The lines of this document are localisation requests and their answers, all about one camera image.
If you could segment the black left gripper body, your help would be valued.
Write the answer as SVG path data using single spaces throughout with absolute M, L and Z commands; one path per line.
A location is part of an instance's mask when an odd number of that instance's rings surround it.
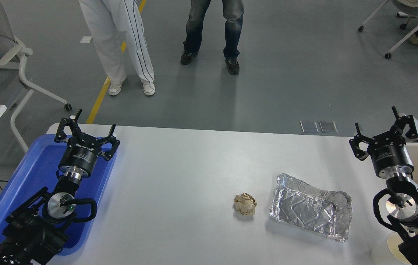
M 91 135 L 79 135 L 66 140 L 67 148 L 58 169 L 65 173 L 67 170 L 78 169 L 83 177 L 90 177 L 96 165 L 102 148 L 99 139 Z

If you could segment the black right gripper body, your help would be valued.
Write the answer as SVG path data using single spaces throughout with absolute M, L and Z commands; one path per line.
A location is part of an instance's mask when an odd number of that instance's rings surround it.
M 405 147 L 405 139 L 391 132 L 382 133 L 372 138 L 367 153 L 372 159 L 377 177 L 389 179 L 392 173 L 411 174 L 414 165 Z

